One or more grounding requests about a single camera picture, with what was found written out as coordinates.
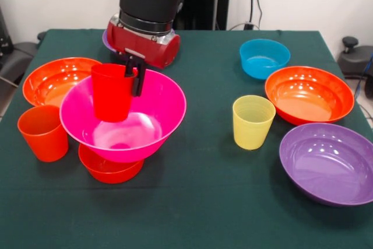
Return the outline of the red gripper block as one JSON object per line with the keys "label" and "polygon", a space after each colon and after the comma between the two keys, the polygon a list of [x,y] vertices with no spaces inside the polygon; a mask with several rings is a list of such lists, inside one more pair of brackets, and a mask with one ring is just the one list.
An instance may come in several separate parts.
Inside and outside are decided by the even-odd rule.
{"label": "red gripper block", "polygon": [[[116,52],[130,52],[145,59],[151,66],[165,68],[173,63],[181,45],[181,38],[172,30],[164,36],[149,35],[133,31],[123,26],[119,14],[111,17],[106,30],[107,43]],[[145,81],[146,64],[137,62],[137,57],[125,58],[125,78],[135,77],[132,86],[133,97],[142,94]]]}

